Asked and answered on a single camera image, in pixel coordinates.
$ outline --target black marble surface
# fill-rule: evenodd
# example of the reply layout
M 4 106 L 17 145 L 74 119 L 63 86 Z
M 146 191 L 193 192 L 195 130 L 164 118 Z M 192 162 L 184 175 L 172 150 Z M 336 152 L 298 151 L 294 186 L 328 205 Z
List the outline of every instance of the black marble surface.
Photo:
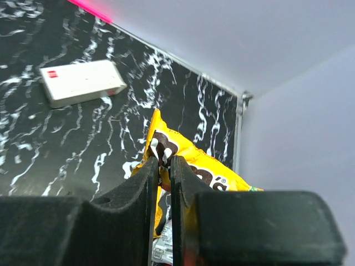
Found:
M 92 199 L 141 160 L 154 108 L 232 166 L 236 98 L 66 1 L 0 1 L 0 195 Z M 116 96 L 52 110 L 38 68 L 110 59 Z

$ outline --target white vein pattern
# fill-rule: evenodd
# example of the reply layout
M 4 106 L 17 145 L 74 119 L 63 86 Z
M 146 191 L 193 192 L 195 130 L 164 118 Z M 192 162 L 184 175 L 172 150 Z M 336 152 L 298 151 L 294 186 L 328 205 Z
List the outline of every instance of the white vein pattern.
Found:
M 82 9 L 61 8 L 0 1 L 1 195 L 92 200 L 109 191 L 139 164 L 155 108 L 170 128 L 231 166 L 235 98 Z M 49 108 L 39 68 L 104 58 L 116 62 L 123 92 Z

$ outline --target pink light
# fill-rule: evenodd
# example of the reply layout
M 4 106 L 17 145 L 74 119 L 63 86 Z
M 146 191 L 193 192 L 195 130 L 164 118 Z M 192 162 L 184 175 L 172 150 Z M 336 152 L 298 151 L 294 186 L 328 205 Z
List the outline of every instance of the pink light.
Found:
M 108 24 L 112 24 L 112 19 L 105 16 L 104 14 L 101 14 L 100 12 L 94 10 L 94 8 L 89 7 L 87 4 L 83 3 L 81 0 L 68 0 L 70 3 L 73 3 L 77 5 L 78 7 L 84 9 L 85 11 L 89 12 L 90 14 L 98 17 L 99 19 L 103 20 L 104 22 Z

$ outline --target small white box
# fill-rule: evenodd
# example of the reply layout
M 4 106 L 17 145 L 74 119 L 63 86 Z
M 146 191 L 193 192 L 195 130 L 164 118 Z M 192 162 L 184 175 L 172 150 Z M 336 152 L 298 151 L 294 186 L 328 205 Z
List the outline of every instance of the small white box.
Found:
M 115 95 L 127 87 L 109 60 L 41 68 L 40 73 L 52 108 Z

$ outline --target snack bag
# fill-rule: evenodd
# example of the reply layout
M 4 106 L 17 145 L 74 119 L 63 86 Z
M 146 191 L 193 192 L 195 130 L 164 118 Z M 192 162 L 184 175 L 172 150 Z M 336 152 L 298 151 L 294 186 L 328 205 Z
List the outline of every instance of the snack bag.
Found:
M 156 202 L 154 237 L 159 236 L 157 228 L 163 227 L 165 217 L 159 202 L 166 191 L 170 191 L 169 169 L 174 155 L 183 156 L 192 171 L 214 190 L 220 191 L 257 191 L 258 188 L 249 186 L 239 175 L 218 160 L 207 155 L 203 150 L 186 139 L 182 134 L 169 129 L 161 119 L 160 110 L 155 109 L 149 127 L 145 150 L 141 164 L 133 169 L 132 175 L 139 171 L 150 156 L 159 161 L 160 185 Z

